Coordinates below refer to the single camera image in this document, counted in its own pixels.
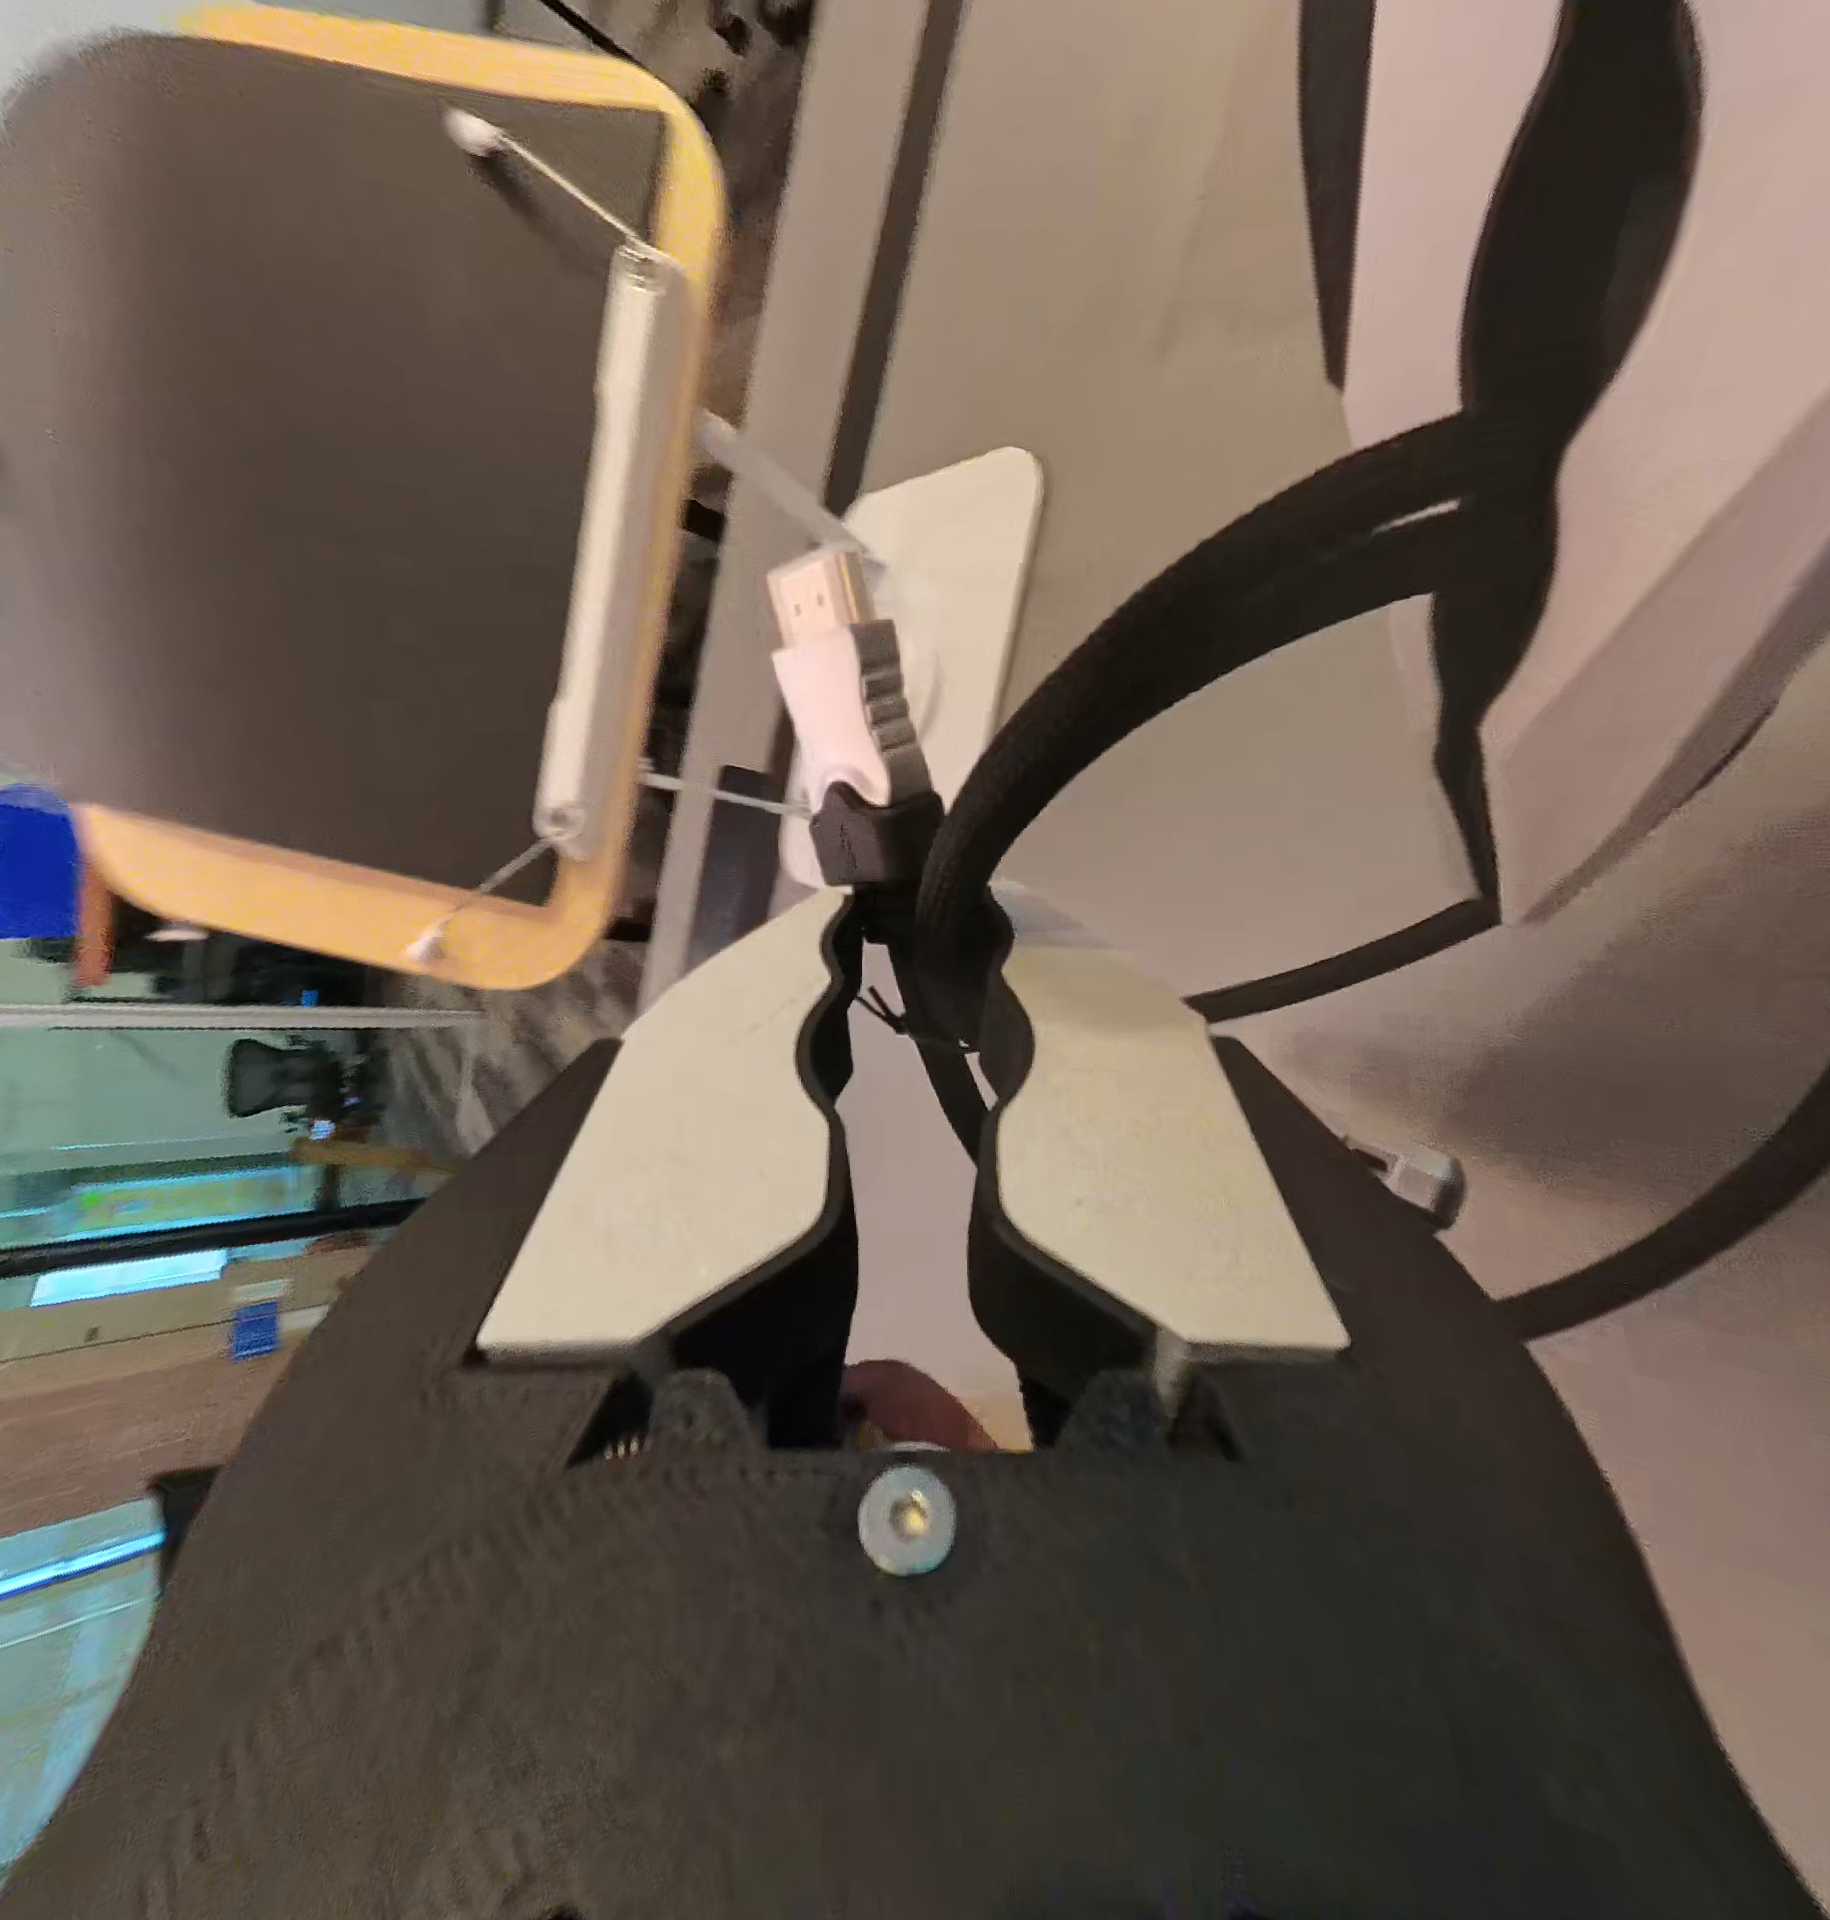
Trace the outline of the blue box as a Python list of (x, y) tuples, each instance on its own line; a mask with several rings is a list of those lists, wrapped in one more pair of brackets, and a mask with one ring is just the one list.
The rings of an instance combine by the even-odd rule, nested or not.
[(82, 875), (62, 796), (33, 782), (0, 786), (0, 944), (71, 944), (82, 923)]

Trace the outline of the grey panel with wooden rim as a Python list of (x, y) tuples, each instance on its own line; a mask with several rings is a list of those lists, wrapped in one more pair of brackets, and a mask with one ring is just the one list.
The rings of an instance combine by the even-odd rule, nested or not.
[(618, 912), (725, 189), (608, 52), (214, 5), (0, 109), (0, 759), (162, 919), (533, 990)]

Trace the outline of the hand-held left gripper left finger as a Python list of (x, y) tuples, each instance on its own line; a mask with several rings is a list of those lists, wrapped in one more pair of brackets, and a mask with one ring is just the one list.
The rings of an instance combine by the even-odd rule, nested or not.
[(858, 919), (812, 897), (668, 989), (620, 1040), (479, 1324), (505, 1363), (670, 1356), (851, 1200)]

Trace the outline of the black office chair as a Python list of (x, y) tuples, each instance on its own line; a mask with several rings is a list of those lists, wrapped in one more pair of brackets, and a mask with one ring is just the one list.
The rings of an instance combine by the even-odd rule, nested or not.
[(361, 1103), (358, 1064), (325, 1043), (236, 1040), (225, 1057), (222, 1100), (234, 1119), (287, 1114), (341, 1123)]

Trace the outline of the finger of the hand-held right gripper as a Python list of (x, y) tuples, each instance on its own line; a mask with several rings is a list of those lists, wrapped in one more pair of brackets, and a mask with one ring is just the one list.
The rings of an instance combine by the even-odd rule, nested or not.
[(1439, 782), (1520, 923), (1830, 632), (1830, 5), (1442, 5), (1439, 144), (1514, 458), (1439, 589)]
[(1557, 2), (1303, 2), (1297, 132), (1325, 378), (1354, 449), (1459, 411), (1482, 227)]

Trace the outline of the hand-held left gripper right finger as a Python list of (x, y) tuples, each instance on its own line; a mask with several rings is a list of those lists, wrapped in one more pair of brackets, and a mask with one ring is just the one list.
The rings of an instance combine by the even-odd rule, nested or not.
[(1343, 1354), (1207, 1025), (1110, 947), (1009, 947), (983, 1003), (971, 1305), (1021, 1380)]

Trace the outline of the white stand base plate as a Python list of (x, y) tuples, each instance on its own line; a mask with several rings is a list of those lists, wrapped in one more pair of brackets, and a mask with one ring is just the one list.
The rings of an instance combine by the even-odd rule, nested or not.
[[(864, 495), (841, 521), (880, 558), (817, 548), (773, 566), (770, 667), (795, 739), (787, 802), (845, 785), (866, 803), (954, 803), (998, 728), (1044, 474), (998, 449)], [(822, 885), (809, 819), (781, 824), (780, 871)]]

